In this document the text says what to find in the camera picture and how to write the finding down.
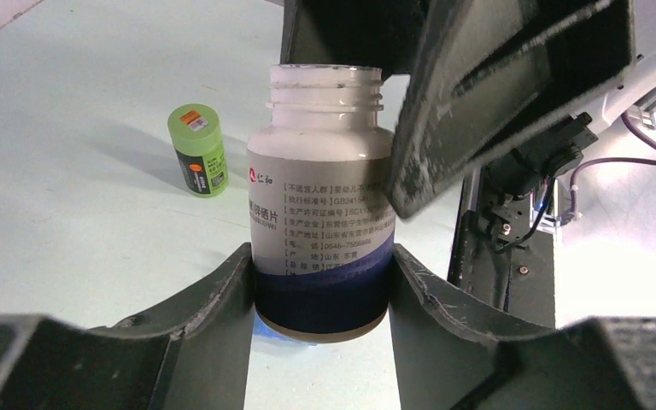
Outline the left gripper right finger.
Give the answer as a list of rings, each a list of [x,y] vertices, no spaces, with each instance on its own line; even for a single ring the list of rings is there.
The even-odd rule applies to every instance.
[[[656,409],[656,317],[555,330],[497,310],[396,245],[389,316],[405,409]]]

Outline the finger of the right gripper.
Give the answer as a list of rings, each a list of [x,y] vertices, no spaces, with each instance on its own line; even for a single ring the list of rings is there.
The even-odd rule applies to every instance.
[[[631,1],[433,2],[395,125],[396,214],[619,85],[635,50]]]
[[[285,1],[279,62],[409,75],[443,1]]]

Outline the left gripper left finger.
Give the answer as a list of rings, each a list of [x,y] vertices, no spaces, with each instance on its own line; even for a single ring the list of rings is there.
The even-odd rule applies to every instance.
[[[254,321],[248,243],[110,327],[0,314],[0,409],[240,409]]]

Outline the blue pill organizer box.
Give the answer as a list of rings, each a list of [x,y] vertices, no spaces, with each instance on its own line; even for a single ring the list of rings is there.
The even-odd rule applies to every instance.
[[[281,342],[287,342],[293,344],[304,344],[304,342],[296,340],[295,338],[287,337],[275,331],[274,329],[269,327],[257,313],[254,316],[252,334],[255,337],[264,337],[267,339],[278,340]]]

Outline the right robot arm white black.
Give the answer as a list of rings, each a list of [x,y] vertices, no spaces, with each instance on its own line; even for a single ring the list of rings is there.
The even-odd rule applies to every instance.
[[[280,61],[409,83],[384,191],[408,219],[579,114],[602,132],[656,87],[656,1],[285,1]]]

